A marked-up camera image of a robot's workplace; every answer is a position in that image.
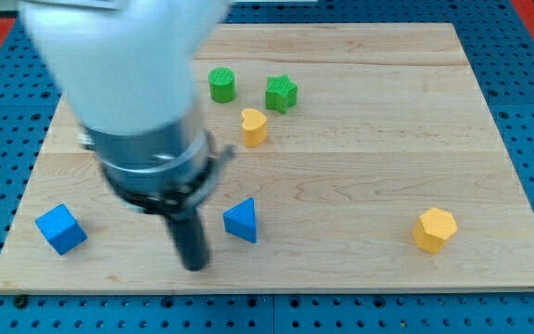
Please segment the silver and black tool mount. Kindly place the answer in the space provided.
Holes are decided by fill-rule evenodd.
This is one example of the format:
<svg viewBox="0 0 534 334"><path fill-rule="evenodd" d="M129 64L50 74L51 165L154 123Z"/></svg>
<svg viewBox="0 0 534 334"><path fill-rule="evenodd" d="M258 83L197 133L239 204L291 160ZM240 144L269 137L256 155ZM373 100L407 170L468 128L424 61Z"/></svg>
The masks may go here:
<svg viewBox="0 0 534 334"><path fill-rule="evenodd" d="M194 210L235 156L233 145L215 149L198 103L129 134L84 125L82 145L96 154L116 194L149 214Z"/></svg>

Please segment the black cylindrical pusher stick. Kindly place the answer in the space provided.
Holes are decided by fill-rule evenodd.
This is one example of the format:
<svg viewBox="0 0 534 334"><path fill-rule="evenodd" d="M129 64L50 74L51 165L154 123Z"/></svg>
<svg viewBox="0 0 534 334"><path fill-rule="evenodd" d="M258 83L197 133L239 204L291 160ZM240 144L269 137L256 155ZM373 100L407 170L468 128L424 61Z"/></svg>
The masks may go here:
<svg viewBox="0 0 534 334"><path fill-rule="evenodd" d="M167 214L165 221L183 267L189 271L204 269L210 261L210 249L197 209Z"/></svg>

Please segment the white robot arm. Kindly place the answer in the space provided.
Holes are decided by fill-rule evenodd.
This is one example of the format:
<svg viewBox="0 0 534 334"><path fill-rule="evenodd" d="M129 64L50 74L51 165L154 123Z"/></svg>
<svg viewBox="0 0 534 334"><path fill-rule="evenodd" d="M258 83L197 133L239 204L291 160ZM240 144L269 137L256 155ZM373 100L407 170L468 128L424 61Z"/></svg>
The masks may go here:
<svg viewBox="0 0 534 334"><path fill-rule="evenodd" d="M221 0L22 1L20 18L110 187L162 216L183 266L210 250L197 209L234 150L215 149L193 60L229 11Z"/></svg>

